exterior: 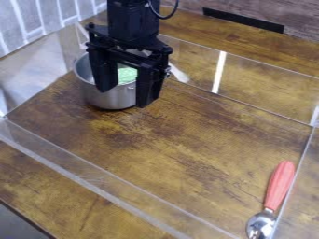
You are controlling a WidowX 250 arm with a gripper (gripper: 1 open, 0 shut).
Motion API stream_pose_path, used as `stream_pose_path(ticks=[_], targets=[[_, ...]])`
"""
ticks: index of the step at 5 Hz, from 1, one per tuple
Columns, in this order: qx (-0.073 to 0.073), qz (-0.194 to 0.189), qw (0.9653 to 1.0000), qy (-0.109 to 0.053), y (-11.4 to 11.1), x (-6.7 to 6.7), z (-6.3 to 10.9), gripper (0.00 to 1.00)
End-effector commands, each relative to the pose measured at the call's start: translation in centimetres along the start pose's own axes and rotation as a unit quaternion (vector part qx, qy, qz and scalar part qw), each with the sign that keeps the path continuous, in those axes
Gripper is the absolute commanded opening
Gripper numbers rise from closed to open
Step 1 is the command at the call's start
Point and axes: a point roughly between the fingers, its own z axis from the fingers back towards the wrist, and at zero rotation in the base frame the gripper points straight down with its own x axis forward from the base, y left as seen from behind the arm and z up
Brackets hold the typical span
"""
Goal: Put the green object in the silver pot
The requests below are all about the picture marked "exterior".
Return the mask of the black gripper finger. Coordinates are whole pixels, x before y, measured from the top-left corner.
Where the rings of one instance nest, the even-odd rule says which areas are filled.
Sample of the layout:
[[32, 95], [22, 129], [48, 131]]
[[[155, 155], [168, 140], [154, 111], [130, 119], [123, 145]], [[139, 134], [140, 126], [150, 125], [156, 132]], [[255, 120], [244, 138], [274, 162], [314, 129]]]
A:
[[108, 53], [96, 50], [88, 52], [88, 59], [96, 88], [107, 92], [119, 84], [118, 63]]
[[167, 67], [160, 62], [142, 63], [136, 79], [136, 106], [147, 107], [160, 97]]

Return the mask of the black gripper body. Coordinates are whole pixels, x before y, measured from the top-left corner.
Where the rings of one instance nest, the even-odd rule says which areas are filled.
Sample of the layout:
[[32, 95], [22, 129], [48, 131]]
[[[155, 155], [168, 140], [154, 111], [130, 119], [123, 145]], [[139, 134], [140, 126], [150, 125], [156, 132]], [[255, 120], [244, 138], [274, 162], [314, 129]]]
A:
[[148, 51], [147, 60], [159, 67], [168, 66], [172, 48], [159, 40], [160, 20], [174, 13], [160, 14], [160, 0], [107, 0], [107, 25], [91, 22], [87, 53], [92, 67], [104, 67], [116, 61], [140, 61], [131, 49]]

